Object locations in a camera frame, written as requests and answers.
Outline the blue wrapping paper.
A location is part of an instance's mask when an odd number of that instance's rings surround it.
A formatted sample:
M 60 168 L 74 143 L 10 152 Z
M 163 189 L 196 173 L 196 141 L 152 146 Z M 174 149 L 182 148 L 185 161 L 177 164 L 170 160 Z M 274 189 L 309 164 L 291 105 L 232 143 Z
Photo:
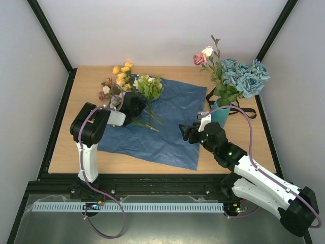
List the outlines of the blue wrapping paper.
M 151 122 L 156 131 L 137 126 L 107 126 L 98 150 L 138 159 L 196 170 L 199 145 L 183 140 L 180 124 L 192 125 L 205 103 L 206 87 L 162 79 L 164 88 L 151 108 L 160 119 Z

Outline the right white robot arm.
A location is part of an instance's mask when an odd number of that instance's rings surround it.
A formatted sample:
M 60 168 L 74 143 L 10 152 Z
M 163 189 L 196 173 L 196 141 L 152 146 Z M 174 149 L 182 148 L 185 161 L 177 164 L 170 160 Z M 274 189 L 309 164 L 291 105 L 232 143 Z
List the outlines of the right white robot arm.
M 221 182 L 225 198 L 243 198 L 267 210 L 295 236 L 302 237 L 311 228 L 319 214 L 313 190 L 301 189 L 252 161 L 244 149 L 228 141 L 219 123 L 180 124 L 179 128 L 183 140 L 199 143 L 221 167 L 231 171 Z

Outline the small pink rose sprig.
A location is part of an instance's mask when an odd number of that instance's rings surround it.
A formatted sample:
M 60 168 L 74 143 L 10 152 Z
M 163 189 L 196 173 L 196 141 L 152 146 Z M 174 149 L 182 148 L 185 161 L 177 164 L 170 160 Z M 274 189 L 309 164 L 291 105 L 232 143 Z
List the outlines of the small pink rose sprig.
M 109 100 L 111 98 L 111 86 L 113 84 L 112 78 L 107 78 L 104 82 L 101 83 L 102 91 L 99 93 L 99 99 Z

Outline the blue rose bunch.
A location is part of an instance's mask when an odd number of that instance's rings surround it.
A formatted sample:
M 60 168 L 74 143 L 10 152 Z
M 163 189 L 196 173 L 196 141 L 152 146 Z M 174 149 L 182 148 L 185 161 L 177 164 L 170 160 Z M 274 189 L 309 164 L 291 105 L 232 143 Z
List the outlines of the blue rose bunch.
M 270 79 L 266 66 L 258 59 L 254 59 L 251 65 L 223 59 L 215 63 L 213 75 L 214 95 L 219 97 L 216 102 L 219 107 L 259 95 Z

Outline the green white flower bunch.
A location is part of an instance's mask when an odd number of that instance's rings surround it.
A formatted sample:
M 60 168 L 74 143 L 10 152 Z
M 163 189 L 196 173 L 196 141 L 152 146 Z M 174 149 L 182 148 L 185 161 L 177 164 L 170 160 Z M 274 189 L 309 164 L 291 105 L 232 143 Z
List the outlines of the green white flower bunch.
M 137 74 L 133 81 L 133 87 L 141 96 L 145 98 L 150 118 L 155 119 L 160 125 L 162 125 L 162 122 L 151 108 L 152 102 L 158 100 L 164 91 L 161 77 L 152 77 L 147 74 Z

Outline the pastel purple flower bunch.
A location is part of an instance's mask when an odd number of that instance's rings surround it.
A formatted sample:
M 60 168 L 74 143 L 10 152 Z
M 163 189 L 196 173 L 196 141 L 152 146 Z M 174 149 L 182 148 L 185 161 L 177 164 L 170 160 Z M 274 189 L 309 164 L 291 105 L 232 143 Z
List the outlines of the pastel purple flower bunch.
M 110 108 L 117 109 L 119 107 L 119 105 L 122 103 L 122 95 L 123 94 L 124 93 L 120 93 L 119 95 L 114 95 L 110 99 Z

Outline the yellow rose bunch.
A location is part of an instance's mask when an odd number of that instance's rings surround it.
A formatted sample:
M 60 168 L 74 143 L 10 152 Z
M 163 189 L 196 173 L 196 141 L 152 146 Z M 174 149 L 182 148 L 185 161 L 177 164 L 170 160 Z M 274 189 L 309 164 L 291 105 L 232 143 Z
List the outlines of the yellow rose bunch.
M 123 67 L 115 66 L 113 68 L 113 74 L 116 75 L 116 83 L 123 89 L 124 92 L 132 90 L 131 76 L 132 68 L 134 64 L 131 62 L 125 62 Z

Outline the pink rose flower stem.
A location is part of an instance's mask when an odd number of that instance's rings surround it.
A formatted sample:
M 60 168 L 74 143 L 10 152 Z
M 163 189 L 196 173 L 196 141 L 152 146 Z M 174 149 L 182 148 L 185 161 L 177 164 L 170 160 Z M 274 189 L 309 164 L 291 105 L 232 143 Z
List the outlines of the pink rose flower stem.
M 211 81 L 215 84 L 223 84 L 224 68 L 221 64 L 221 52 L 218 47 L 219 39 L 211 35 L 213 46 L 206 46 L 201 52 L 193 56 L 193 64 L 200 66 L 202 71 L 208 71 L 211 75 Z

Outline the teal cylindrical vase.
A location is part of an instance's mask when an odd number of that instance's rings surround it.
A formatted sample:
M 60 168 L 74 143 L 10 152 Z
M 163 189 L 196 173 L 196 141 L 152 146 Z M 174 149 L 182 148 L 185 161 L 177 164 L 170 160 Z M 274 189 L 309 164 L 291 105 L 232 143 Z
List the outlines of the teal cylindrical vase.
M 225 104 L 221 104 L 221 98 L 218 98 L 211 110 L 214 110 L 214 109 L 217 109 L 221 106 L 225 106 Z M 227 121 L 227 118 L 228 118 L 228 115 L 229 115 L 229 112 L 230 112 L 230 108 L 222 108 L 222 109 L 219 109 L 217 111 L 215 111 L 214 113 L 211 114 L 211 121 L 212 122 L 218 122 L 219 125 L 223 128 L 226 121 Z

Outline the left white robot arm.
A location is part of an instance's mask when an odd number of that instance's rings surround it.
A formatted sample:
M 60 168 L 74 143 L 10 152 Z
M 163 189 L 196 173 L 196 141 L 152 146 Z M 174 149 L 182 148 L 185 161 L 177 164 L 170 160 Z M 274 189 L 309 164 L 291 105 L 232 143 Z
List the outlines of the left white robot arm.
M 78 177 L 84 182 L 93 183 L 99 175 L 97 147 L 106 126 L 125 127 L 139 117 L 146 106 L 145 100 L 132 91 L 119 98 L 118 105 L 85 103 L 70 126 L 70 134 L 78 148 Z

